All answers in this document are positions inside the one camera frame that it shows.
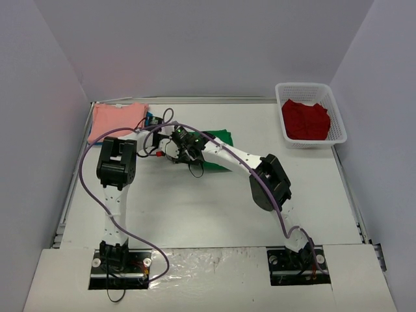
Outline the green t shirt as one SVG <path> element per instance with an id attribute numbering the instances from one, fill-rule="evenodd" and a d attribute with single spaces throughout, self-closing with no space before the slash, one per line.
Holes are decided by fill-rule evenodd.
<path id="1" fill-rule="evenodd" d="M 204 131 L 204 133 L 207 136 L 212 137 L 213 140 L 216 140 L 216 141 L 220 140 L 225 144 L 233 146 L 232 135 L 227 129 L 209 130 L 209 131 Z M 201 136 L 200 133 L 192 132 L 192 134 L 195 135 L 196 138 L 200 138 L 205 143 L 208 143 L 209 147 L 216 148 L 215 144 L 213 144 L 210 140 L 207 140 L 204 136 Z M 215 162 L 207 162 L 206 160 L 204 160 L 204 162 L 202 163 L 202 168 L 207 172 L 229 172 L 229 169 L 227 169 L 226 167 L 221 166 Z"/>

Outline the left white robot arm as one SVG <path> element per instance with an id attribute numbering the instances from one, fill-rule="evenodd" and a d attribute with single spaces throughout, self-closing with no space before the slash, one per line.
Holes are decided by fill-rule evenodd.
<path id="1" fill-rule="evenodd" d="M 158 129 L 159 118 L 144 130 L 135 129 L 125 136 L 117 136 L 117 130 L 107 131 L 99 137 L 101 151 L 96 175 L 104 193 L 106 219 L 104 234 L 99 245 L 101 260 L 117 272 L 127 270 L 131 264 L 129 235 L 126 226 L 127 193 L 135 179 L 137 153 L 149 148 L 155 151 L 161 147 L 161 140 L 168 137 Z"/>

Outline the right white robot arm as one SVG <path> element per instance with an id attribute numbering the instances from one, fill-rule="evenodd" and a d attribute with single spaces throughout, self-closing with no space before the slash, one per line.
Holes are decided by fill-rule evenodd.
<path id="1" fill-rule="evenodd" d="M 302 231 L 294 209 L 284 206 L 292 196 L 291 182 L 275 155 L 246 153 L 207 132 L 191 133 L 184 125 L 171 125 L 166 133 L 174 145 L 166 148 L 173 160 L 200 167 L 206 163 L 215 164 L 244 176 L 249 181 L 255 204 L 272 213 L 280 225 L 290 264 L 304 268 L 311 262 L 307 235 Z"/>

